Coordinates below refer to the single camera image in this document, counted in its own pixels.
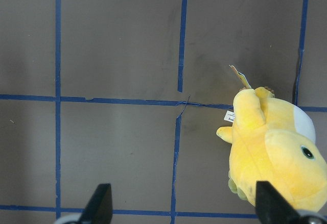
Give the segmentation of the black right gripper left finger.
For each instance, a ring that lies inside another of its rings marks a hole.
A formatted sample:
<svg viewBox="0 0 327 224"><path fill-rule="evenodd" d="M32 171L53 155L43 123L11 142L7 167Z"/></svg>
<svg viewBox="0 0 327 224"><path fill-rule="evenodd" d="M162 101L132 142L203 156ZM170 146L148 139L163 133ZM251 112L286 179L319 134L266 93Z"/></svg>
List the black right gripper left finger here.
<svg viewBox="0 0 327 224"><path fill-rule="evenodd" d="M99 184L83 210L79 223L111 223L112 216L111 184Z"/></svg>

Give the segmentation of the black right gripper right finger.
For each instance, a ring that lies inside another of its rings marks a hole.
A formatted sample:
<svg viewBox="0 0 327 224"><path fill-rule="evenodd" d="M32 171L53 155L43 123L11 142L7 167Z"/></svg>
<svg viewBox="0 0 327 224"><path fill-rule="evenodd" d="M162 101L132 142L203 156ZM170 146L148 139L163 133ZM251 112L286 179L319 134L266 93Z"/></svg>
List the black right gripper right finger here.
<svg viewBox="0 0 327 224"><path fill-rule="evenodd" d="M268 181L256 182L255 213L260 223L298 223L300 214Z"/></svg>

